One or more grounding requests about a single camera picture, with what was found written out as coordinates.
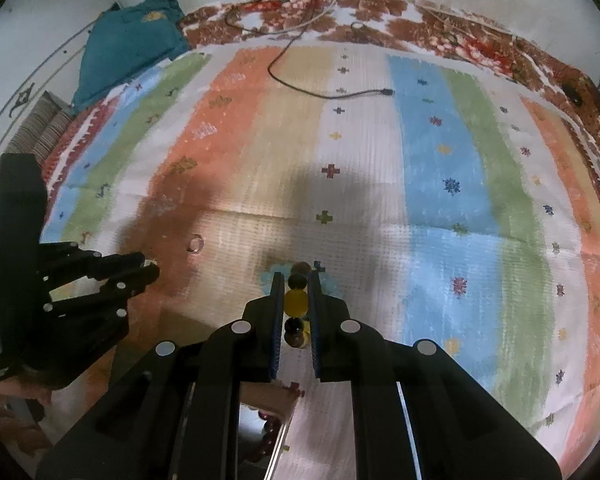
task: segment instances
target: blue stripe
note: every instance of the blue stripe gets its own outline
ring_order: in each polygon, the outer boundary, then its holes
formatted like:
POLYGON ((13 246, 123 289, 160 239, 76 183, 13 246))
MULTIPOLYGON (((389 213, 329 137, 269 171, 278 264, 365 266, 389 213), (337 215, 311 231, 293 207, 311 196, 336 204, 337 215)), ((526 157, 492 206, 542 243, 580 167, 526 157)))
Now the blue stripe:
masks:
POLYGON ((118 106, 109 118, 109 121, 104 124, 102 130, 90 146, 82 152, 80 157, 71 166, 64 184, 62 184, 58 191, 56 202, 51 209, 49 219, 42 231, 42 242, 62 241, 62 232, 64 232, 66 223, 74 212, 82 188, 87 182, 90 169, 94 168, 107 154, 110 147, 118 138, 122 127, 136 108, 138 108, 142 98, 158 85, 161 73, 162 68, 154 66, 135 79, 122 91, 118 106), (138 84, 142 86, 141 89, 136 89, 136 85, 138 84))
POLYGON ((502 304, 501 240, 480 155, 438 67, 397 56, 389 56, 389 66, 402 123, 410 224, 404 342, 430 338, 444 346, 458 339, 456 361, 491 389, 502 304), (443 155, 440 145, 450 153, 443 155), (447 179, 459 190, 445 189, 447 179), (468 233, 454 231, 455 224, 468 233), (456 278, 466 280, 466 293, 454 293, 456 278))

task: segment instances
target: green stripe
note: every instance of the green stripe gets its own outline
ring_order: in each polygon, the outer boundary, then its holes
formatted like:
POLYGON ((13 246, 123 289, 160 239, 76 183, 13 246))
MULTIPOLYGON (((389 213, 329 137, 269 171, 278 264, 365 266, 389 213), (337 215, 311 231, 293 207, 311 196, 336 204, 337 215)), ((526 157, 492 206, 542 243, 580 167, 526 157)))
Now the green stripe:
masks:
POLYGON ((502 237, 502 327, 492 393, 520 423, 530 426, 549 389, 554 328, 551 274, 541 225, 523 188, 522 168, 498 128, 493 104, 472 76, 453 70, 444 73, 482 159, 492 213, 502 237))
POLYGON ((157 122, 147 123, 147 118, 162 115, 176 102, 182 88, 206 65, 210 56, 190 54, 167 65, 162 78, 139 103, 138 108, 129 116, 120 129, 118 138, 109 151, 102 157, 87 176, 80 191, 74 212, 69 218, 62 240, 80 240, 85 231, 96 233, 102 219, 106 217, 111 204, 112 189, 104 191, 99 197, 97 192, 104 183, 114 185, 118 175, 126 168, 134 148, 144 139, 149 129, 157 122))

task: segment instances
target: teal cloth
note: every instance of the teal cloth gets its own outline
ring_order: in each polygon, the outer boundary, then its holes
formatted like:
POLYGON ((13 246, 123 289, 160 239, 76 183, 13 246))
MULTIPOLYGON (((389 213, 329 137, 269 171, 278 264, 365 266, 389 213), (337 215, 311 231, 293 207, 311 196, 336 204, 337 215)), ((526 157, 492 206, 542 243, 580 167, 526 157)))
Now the teal cloth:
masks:
POLYGON ((178 0, 145 0, 104 12, 93 25, 82 56, 73 99, 76 111, 159 61, 186 52, 189 43, 175 25, 182 17, 178 0))

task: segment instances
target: black bead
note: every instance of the black bead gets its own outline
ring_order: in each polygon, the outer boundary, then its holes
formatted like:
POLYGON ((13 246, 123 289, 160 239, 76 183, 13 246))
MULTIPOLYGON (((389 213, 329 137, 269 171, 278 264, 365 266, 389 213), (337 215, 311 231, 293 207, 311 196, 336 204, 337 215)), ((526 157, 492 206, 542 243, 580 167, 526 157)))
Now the black bead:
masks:
POLYGON ((285 321, 285 333, 300 334, 304 330, 304 322, 299 317, 290 317, 285 321))
POLYGON ((311 265, 309 265, 307 262, 296 262, 294 263, 294 266, 291 267, 291 273, 308 276, 311 274, 311 265))
POLYGON ((298 334, 292 334, 291 332, 285 332, 286 344, 292 348, 302 348, 304 346, 304 335, 302 332, 298 334))
POLYGON ((292 274, 289 276, 289 279, 286 280, 286 284, 289 288, 299 288, 300 290, 304 290, 306 287, 306 277, 302 274, 292 274))

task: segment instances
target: colorful striped rug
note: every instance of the colorful striped rug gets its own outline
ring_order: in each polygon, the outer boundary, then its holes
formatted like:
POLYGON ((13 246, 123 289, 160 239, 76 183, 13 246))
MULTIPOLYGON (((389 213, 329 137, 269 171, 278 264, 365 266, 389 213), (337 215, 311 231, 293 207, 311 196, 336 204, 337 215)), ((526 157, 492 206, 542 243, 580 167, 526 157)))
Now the colorful striped rug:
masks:
MULTIPOLYGON (((320 100, 268 77, 279 51, 232 44, 156 66, 47 161, 44 240, 140 250, 161 269, 130 304, 126 340, 54 394, 48 432, 154 343, 204 339, 273 272, 318 261, 353 317, 438 341, 571 473, 600 436, 600 158, 587 132, 467 63, 299 41, 276 69, 285 80, 395 89, 320 100)), ((280 478, 352 478, 348 386, 317 383, 310 351, 286 345, 280 378, 306 391, 280 478)))

